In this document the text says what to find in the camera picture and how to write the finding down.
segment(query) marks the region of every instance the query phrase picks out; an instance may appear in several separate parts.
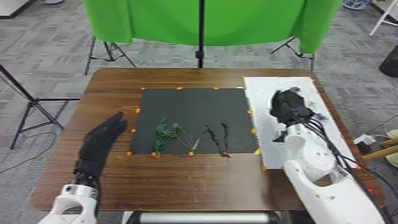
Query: wooden table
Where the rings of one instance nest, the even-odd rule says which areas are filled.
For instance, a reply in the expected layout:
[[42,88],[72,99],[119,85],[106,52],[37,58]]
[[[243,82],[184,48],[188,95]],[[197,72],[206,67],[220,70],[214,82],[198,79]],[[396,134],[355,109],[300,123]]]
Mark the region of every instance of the wooden table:
[[[35,187],[31,204],[51,208],[60,187],[72,178],[72,166],[85,133],[115,114],[124,112],[127,128],[134,127],[140,88],[230,88],[243,86],[241,76],[310,77],[333,116],[346,143],[360,160],[346,128],[312,72],[294,69],[101,69],[92,77],[72,119],[56,144]],[[101,210],[262,211],[303,209],[282,170],[261,170],[261,157],[232,154],[126,156],[131,133],[113,145],[101,177]],[[383,195],[373,176],[358,170],[365,186],[381,204]]]

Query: chair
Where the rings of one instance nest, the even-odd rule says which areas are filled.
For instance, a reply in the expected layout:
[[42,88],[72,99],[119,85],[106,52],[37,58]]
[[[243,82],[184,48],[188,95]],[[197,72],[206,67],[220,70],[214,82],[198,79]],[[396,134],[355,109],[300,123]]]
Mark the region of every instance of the chair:
[[390,22],[385,20],[385,17],[387,17],[387,15],[389,15],[389,13],[390,13],[390,10],[392,10],[394,6],[396,6],[396,3],[398,3],[398,0],[394,0],[392,3],[390,3],[390,5],[389,5],[389,8],[387,8],[387,10],[385,10],[385,12],[383,12],[383,14],[381,14],[381,17],[380,17],[380,19],[378,19],[378,21],[376,21],[374,28],[373,28],[373,30],[371,30],[371,32],[369,32],[369,36],[374,34],[376,29],[378,29],[378,26],[381,25],[381,23],[387,23],[389,25],[398,26],[396,23],[390,23]]

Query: wall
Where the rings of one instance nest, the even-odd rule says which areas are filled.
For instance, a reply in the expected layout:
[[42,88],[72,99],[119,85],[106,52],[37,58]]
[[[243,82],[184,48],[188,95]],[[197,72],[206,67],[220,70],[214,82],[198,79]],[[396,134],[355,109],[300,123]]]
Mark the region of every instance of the wall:
[[8,16],[28,0],[0,0],[0,16]]

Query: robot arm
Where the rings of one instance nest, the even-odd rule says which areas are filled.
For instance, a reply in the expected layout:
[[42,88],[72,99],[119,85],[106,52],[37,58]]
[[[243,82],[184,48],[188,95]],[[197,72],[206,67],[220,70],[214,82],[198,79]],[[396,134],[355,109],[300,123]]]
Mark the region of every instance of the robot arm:
[[[126,130],[126,121],[119,112],[92,129],[83,139],[74,166],[74,178],[63,185],[60,195],[53,201],[51,211],[39,224],[95,224],[99,200],[99,176],[115,139]],[[65,214],[69,209],[79,208],[79,214]]]
[[[314,117],[303,105],[296,89],[277,92],[271,99],[271,111],[280,123],[286,124],[284,172],[314,222],[319,224],[380,224],[383,218],[358,186],[358,183],[339,166],[330,143],[305,124]],[[316,180],[328,176],[328,186],[318,186]]]
[[[335,165],[325,143],[302,124],[287,129],[284,172],[316,223],[383,223],[351,175]],[[330,177],[328,186],[314,183],[323,176]]]

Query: gray carpet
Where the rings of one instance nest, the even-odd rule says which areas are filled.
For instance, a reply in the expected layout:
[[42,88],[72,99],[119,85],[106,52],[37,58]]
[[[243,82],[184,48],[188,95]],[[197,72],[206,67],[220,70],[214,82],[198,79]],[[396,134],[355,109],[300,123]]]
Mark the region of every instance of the gray carpet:
[[[381,25],[376,35],[367,36],[378,16],[371,8],[364,12],[339,10],[316,55],[314,71],[351,137],[398,113],[398,79],[376,70],[396,45],[398,28]],[[56,6],[46,6],[37,1],[15,19],[0,20],[0,63],[37,97],[81,96],[90,79],[90,76],[81,76],[88,43],[90,27],[81,0],[69,0]],[[307,60],[298,59],[287,49],[268,54],[278,44],[207,47],[206,67],[309,68]],[[136,40],[122,49],[138,67],[195,67],[195,47]],[[111,64],[94,62],[90,72],[104,66],[126,67],[129,64],[124,59]],[[44,106],[55,111],[58,104],[46,103]],[[0,82],[0,170],[30,158],[51,144],[53,135],[21,138],[15,150],[8,151],[23,107],[24,99]],[[63,124],[72,109],[74,104],[62,114]],[[30,122],[42,120],[33,112]],[[390,128],[398,128],[396,120],[373,133],[381,134]],[[56,130],[47,126],[26,135]],[[44,214],[31,208],[28,200],[53,151],[55,147],[33,161],[0,174],[0,224],[35,223]],[[398,189],[398,169],[381,160],[371,166]],[[398,202],[387,188],[385,195],[389,211],[396,212]],[[119,213],[101,213],[99,223],[119,223],[119,218]]]

